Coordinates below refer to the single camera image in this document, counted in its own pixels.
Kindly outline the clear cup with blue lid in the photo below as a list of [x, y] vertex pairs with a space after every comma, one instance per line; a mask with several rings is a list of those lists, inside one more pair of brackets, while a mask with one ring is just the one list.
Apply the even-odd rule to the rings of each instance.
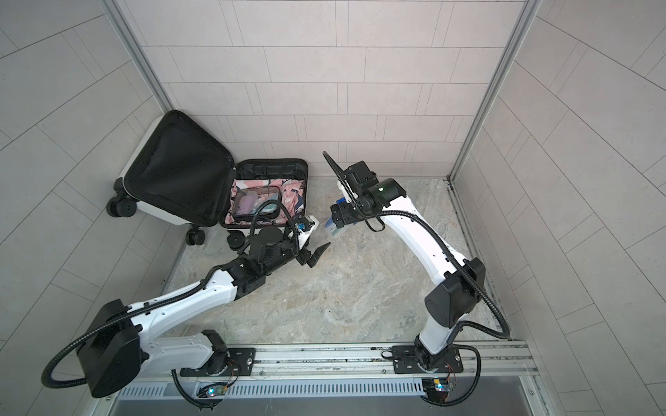
[[343, 208], [345, 204], [346, 199], [341, 198], [330, 206], [331, 215], [327, 219], [324, 229], [331, 235], [331, 237], [336, 237], [344, 227]]

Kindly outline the clear toiletry pouch black trim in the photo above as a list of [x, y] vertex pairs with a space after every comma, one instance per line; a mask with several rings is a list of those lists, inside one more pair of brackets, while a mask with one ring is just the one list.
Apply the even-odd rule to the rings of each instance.
[[281, 190], [273, 185], [240, 189], [233, 198], [229, 215], [235, 222], [274, 220], [279, 216], [280, 208], [276, 204], [264, 206], [267, 200], [282, 201]]

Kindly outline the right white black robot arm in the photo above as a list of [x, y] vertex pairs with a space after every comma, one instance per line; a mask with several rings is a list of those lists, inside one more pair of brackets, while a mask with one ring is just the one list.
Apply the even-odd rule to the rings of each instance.
[[485, 290], [486, 268], [480, 259], [468, 260], [446, 243], [396, 180], [378, 180], [364, 161], [343, 170], [327, 152], [323, 156], [344, 197], [331, 206], [336, 228], [372, 219], [383, 228], [390, 227], [433, 282], [433, 290], [424, 299], [429, 318], [415, 340], [416, 362], [423, 370], [443, 366], [462, 329], [476, 329], [501, 340], [510, 338], [506, 317]]

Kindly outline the white suitcase with black lining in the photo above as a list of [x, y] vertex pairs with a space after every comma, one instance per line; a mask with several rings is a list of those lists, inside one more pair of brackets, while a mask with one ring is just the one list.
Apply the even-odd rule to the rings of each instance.
[[284, 227], [291, 218], [277, 200], [274, 220], [253, 218], [247, 228], [224, 224], [235, 180], [303, 180], [305, 211], [309, 166], [303, 159], [246, 159], [235, 161], [232, 153], [197, 122], [173, 110], [158, 117], [114, 182], [114, 196], [107, 214], [129, 218], [143, 211], [172, 225], [189, 225], [188, 245], [205, 242], [205, 230], [221, 225], [229, 231], [248, 233], [266, 226]]

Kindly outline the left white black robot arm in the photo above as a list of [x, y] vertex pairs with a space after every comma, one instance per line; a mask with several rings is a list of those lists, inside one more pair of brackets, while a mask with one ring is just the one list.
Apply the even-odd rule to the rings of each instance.
[[95, 398], [128, 386], [141, 374], [181, 367], [220, 373], [227, 346], [214, 330], [192, 339], [161, 335], [197, 315], [232, 303], [265, 284], [267, 277], [292, 260], [314, 266], [325, 251], [309, 251], [310, 234], [319, 223], [306, 216], [284, 228], [265, 227], [248, 237], [250, 251], [225, 265], [214, 266], [195, 284], [143, 303], [105, 304], [86, 333], [59, 351], [43, 369], [45, 388], [86, 385]]

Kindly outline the pink navy patterned garment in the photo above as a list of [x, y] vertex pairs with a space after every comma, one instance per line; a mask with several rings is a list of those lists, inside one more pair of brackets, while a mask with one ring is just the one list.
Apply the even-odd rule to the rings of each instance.
[[240, 189], [264, 187], [265, 185], [273, 185], [274, 187], [278, 187], [281, 190], [281, 203], [285, 206], [286, 210], [292, 218], [297, 219], [303, 216], [305, 212], [305, 182], [303, 180], [235, 180], [232, 184], [230, 193], [230, 208], [225, 215], [224, 224], [229, 227], [249, 227], [251, 222], [241, 221], [238, 223], [235, 222], [229, 215], [233, 198], [236, 196], [237, 191]]

